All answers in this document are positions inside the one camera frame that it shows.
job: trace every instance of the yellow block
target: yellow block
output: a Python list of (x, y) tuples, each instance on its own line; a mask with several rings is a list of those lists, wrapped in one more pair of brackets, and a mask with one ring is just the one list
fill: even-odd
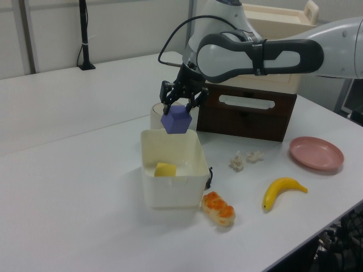
[(158, 163), (155, 170), (155, 177), (175, 177), (176, 165), (168, 163)]

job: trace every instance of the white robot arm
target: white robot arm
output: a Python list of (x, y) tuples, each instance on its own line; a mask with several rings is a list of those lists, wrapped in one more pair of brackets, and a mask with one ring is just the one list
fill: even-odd
[(208, 0), (204, 19), (183, 54), (173, 83), (163, 82), (160, 99), (168, 114), (171, 104), (189, 99), (187, 112), (208, 97), (205, 80), (221, 83), (242, 74), (301, 74), (363, 78), (363, 17), (340, 20), (281, 40), (264, 40), (246, 18), (239, 0)]

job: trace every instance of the beige tray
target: beige tray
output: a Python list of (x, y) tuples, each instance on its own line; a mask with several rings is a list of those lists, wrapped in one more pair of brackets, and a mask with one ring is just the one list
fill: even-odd
[[(303, 11), (243, 4), (244, 12), (253, 27), (268, 40), (283, 39), (316, 27), (319, 7), (309, 0)], [(240, 75), (223, 85), (255, 90), (296, 94), (301, 80), (299, 74)]]

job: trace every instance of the purple block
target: purple block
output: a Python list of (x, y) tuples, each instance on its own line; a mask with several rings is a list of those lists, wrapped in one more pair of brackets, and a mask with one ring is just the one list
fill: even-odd
[(161, 117), (161, 123), (168, 134), (186, 133), (191, 122), (192, 117), (183, 105), (171, 106), (168, 114)]

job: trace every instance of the fake banana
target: fake banana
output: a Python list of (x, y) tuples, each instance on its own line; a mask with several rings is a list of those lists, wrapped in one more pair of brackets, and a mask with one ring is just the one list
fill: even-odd
[(296, 189), (307, 193), (307, 189), (291, 177), (281, 177), (270, 184), (263, 198), (263, 209), (269, 211), (280, 191)]

